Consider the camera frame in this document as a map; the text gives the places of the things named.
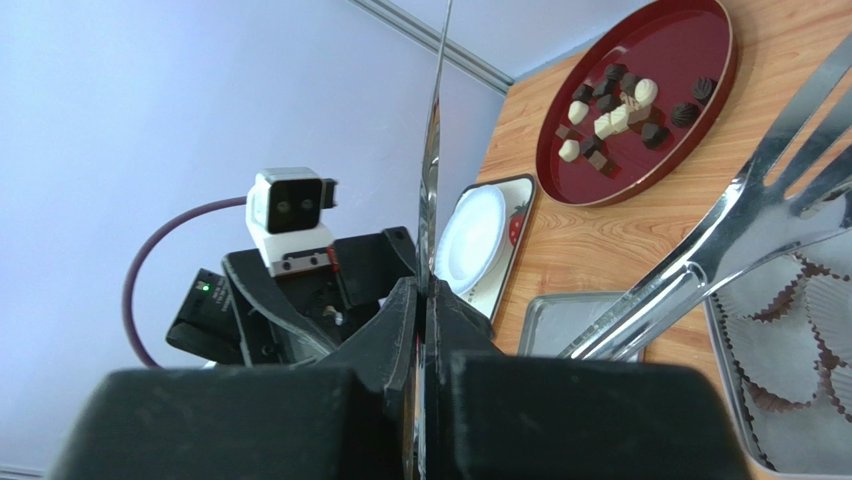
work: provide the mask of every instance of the white plate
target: white plate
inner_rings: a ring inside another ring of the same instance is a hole
[[[435,253],[435,276],[456,295],[488,273],[505,241],[506,200],[494,185],[467,192],[450,218]]]

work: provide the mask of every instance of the wooden table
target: wooden table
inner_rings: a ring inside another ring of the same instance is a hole
[[[717,124],[674,172],[623,203],[569,207],[539,190],[495,319],[496,343],[502,350],[517,351],[524,313],[533,297],[626,290],[644,276],[704,216],[787,101],[852,31],[849,0],[722,1],[734,21],[740,65]],[[535,173],[535,147],[544,116],[581,56],[509,90],[478,181]],[[841,86],[849,85],[848,77]],[[696,368],[722,392],[700,307],[654,341],[645,358]],[[755,478],[774,478],[753,470]]]

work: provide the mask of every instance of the white wall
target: white wall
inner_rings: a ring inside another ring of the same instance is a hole
[[[390,0],[440,30],[444,0]],[[450,37],[510,77],[609,30],[650,0],[454,0]]]
[[[337,236],[414,233],[434,70],[340,0],[0,2],[0,466],[46,469],[96,382],[139,365],[119,291],[172,216],[306,165],[340,180]],[[445,69],[442,224],[502,101]],[[192,222],[143,269],[136,314],[162,364],[202,363],[164,335],[195,271],[252,247],[242,215]]]

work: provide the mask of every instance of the red plate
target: red plate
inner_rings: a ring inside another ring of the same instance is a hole
[[[563,161],[558,154],[563,140],[556,131],[564,125],[581,139],[594,134],[594,121],[600,116],[595,102],[590,102],[589,113],[579,125],[568,121],[568,107],[577,87],[597,85],[611,63],[624,64],[629,72],[657,83],[659,93],[653,102],[661,113],[657,123],[670,133],[654,150],[631,130],[609,136],[602,153],[617,167],[604,175],[582,155],[571,163]],[[539,183],[551,198],[568,205],[610,205],[642,192],[682,162],[710,130],[728,99],[736,69],[731,19],[718,1],[658,0],[637,10],[586,52],[556,94],[538,138]],[[699,77],[717,82],[704,107],[692,96],[692,84]],[[691,127],[671,123],[671,109],[679,102],[701,107]]]

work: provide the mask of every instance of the cable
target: cable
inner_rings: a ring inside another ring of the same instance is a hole
[[[165,238],[166,235],[172,232],[172,230],[193,218],[200,217],[206,213],[215,212],[216,210],[238,207],[245,204],[246,197],[235,197],[211,202],[181,213],[157,229],[157,231],[154,232],[154,234],[151,235],[144,244],[142,244],[139,252],[136,253],[136,257],[133,258],[133,262],[130,263],[130,268],[127,270],[127,275],[124,277],[124,286],[121,291],[121,319],[124,324],[124,333],[127,334],[127,340],[130,342],[130,346],[133,347],[133,351],[136,353],[136,356],[139,357],[139,360],[146,366],[150,368],[161,368],[160,365],[151,358],[148,351],[145,350],[145,346],[142,345],[142,340],[139,338],[139,332],[136,331],[136,321],[133,319],[133,289],[136,286],[136,278],[139,276],[139,270],[142,268],[142,264],[145,262],[145,259],[148,258],[151,250],[160,243],[160,240]]]

